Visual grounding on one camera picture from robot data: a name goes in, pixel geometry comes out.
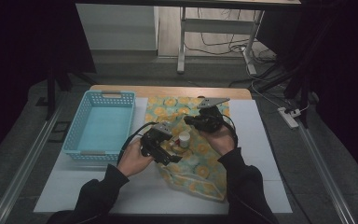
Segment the hand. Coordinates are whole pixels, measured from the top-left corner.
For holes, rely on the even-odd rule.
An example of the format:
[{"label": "hand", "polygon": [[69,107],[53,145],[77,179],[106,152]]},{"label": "hand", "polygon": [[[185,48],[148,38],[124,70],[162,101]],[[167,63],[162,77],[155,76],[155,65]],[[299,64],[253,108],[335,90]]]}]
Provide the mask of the hand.
[{"label": "hand", "polygon": [[235,147],[231,132],[224,125],[222,125],[220,130],[214,133],[200,131],[200,135],[204,137],[208,141],[209,145],[211,145],[211,147],[221,156],[226,155],[226,153]]},{"label": "hand", "polygon": [[142,155],[141,139],[137,138],[124,150],[117,168],[124,176],[129,177],[142,172],[152,160],[153,157],[144,157]]}]

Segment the yellow floral fabric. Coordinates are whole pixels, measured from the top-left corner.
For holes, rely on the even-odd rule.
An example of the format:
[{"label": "yellow floral fabric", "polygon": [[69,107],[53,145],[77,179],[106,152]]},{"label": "yellow floral fabric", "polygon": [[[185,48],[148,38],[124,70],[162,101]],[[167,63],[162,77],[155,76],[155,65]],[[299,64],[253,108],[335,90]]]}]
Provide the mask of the yellow floral fabric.
[{"label": "yellow floral fabric", "polygon": [[[200,98],[156,96],[148,98],[145,122],[167,121],[172,127],[172,140],[161,146],[171,155],[183,157],[178,163],[158,164],[161,176],[169,184],[201,197],[223,201],[226,197],[226,170],[217,160],[220,157],[193,127],[186,125],[185,115],[199,114]],[[217,106],[229,117],[228,102]],[[181,148],[174,144],[180,132],[190,133],[190,144]]]}]

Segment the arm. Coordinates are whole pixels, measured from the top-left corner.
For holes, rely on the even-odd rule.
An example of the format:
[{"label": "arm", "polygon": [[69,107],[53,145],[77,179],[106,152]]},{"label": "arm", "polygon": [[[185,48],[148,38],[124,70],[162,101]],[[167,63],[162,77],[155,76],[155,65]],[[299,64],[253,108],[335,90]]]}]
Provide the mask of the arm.
[{"label": "arm", "polygon": [[229,130],[223,126],[216,133],[200,134],[222,156],[218,161],[227,171],[229,218],[235,223],[278,223],[267,204],[260,171],[245,164],[241,148],[234,148]]},{"label": "arm", "polygon": [[120,188],[129,182],[128,177],[142,172],[153,160],[142,156],[140,148],[139,139],[129,144],[117,168],[108,164],[102,181],[92,179],[83,185],[74,211],[58,212],[48,220],[48,224],[105,223]]}]

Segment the white bottle cap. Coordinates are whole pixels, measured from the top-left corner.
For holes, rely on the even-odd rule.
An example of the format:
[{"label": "white bottle cap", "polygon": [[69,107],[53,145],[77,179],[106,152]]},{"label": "white bottle cap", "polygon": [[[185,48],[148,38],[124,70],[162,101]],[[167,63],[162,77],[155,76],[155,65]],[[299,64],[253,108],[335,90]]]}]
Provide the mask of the white bottle cap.
[{"label": "white bottle cap", "polygon": [[190,133],[188,132],[179,133],[179,146],[188,147],[189,144],[190,144]]}]

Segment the blue plastic basket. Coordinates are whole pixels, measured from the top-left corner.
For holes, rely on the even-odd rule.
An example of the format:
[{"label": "blue plastic basket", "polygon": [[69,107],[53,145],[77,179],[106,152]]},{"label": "blue plastic basket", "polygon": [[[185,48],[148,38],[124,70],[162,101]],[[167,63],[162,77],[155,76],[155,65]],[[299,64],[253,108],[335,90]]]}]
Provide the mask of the blue plastic basket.
[{"label": "blue plastic basket", "polygon": [[116,161],[134,109],[133,91],[86,91],[62,151],[77,161]]}]

